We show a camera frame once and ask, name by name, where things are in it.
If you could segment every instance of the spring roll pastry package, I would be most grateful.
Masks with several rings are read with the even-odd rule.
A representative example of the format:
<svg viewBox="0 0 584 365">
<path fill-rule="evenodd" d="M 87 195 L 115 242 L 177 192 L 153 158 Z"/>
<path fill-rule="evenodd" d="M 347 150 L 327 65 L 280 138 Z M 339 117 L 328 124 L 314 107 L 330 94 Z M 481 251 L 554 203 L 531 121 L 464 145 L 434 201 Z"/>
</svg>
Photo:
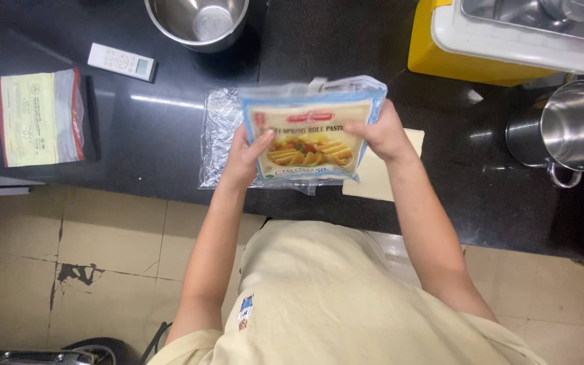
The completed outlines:
<svg viewBox="0 0 584 365">
<path fill-rule="evenodd" d="M 249 144 L 269 129 L 276 133 L 256 162 L 258 180 L 358 180 L 366 141 L 344 125 L 375 123 L 386 94 L 386 85 L 368 76 L 240 88 Z"/>
</svg>

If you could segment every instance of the red logo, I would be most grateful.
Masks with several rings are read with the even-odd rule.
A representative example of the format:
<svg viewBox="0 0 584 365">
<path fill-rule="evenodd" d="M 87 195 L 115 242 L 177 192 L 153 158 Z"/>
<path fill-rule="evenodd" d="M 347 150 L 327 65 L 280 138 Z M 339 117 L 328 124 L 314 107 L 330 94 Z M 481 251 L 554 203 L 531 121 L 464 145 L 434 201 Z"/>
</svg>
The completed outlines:
<svg viewBox="0 0 584 365">
<path fill-rule="evenodd" d="M 265 124 L 265 113 L 254 113 L 254 121 L 258 127 Z"/>
<path fill-rule="evenodd" d="M 293 114 L 288 116 L 290 123 L 314 123 L 317 121 L 329 121 L 335 118 L 335 113 L 325 111 L 308 111 L 305 114 Z"/>
</svg>

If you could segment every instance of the plastic bag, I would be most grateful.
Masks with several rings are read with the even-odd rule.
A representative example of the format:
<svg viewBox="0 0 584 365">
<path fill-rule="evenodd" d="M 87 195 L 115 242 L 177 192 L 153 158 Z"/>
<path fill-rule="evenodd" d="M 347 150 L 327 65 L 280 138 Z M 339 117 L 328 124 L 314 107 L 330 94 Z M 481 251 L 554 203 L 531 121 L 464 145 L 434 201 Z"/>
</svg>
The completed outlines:
<svg viewBox="0 0 584 365">
<path fill-rule="evenodd" d="M 202 165 L 199 188 L 215 189 L 229 156 L 234 132 L 243 122 L 243 111 L 238 99 L 238 89 L 221 88 L 209 90 L 204 103 L 202 122 Z M 319 181 L 290 181 L 287 184 L 271 185 L 254 181 L 250 188 L 294 189 L 307 195 L 315 195 Z"/>
<path fill-rule="evenodd" d="M 358 180 L 366 141 L 345 132 L 344 125 L 375 123 L 386 94 L 386 85 L 368 76 L 240 88 L 249 143 L 269 129 L 276 132 L 272 147 L 256 162 L 256 180 L 268 185 Z"/>
<path fill-rule="evenodd" d="M 6 167 L 84 160 L 80 73 L 0 77 L 0 135 Z"/>
</svg>

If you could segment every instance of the cream t-shirt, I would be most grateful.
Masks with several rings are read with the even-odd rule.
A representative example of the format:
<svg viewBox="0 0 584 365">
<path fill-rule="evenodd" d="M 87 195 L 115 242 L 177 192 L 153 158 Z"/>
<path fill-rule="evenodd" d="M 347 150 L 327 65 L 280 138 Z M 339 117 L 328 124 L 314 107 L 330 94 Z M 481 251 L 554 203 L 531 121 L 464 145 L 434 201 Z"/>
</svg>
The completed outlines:
<svg viewBox="0 0 584 365">
<path fill-rule="evenodd" d="M 390 278 L 365 233 L 270 221 L 243 252 L 224 333 L 165 346 L 149 365 L 545 364 L 501 325 Z"/>
</svg>

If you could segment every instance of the black countertop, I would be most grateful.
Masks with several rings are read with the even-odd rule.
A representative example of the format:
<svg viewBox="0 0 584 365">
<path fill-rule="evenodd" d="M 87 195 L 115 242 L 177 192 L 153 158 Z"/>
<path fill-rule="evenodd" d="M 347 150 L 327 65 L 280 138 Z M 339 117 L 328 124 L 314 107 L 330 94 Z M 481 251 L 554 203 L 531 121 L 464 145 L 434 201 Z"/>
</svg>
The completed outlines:
<svg viewBox="0 0 584 365">
<path fill-rule="evenodd" d="M 238 43 L 198 54 L 160 33 L 142 0 L 0 1 L 0 75 L 77 66 L 88 110 L 85 161 L 4 168 L 0 142 L 0 175 L 208 204 L 212 192 L 197 189 L 205 90 L 369 75 L 388 85 L 405 127 L 426 132 L 422 160 L 462 243 L 584 257 L 584 175 L 556 189 L 506 147 L 508 117 L 538 93 L 406 70 L 415 7 L 251 0 Z M 89 67 L 92 42 L 154 58 L 153 83 Z M 340 187 L 249 190 L 245 211 L 400 232 L 393 203 Z"/>
</svg>

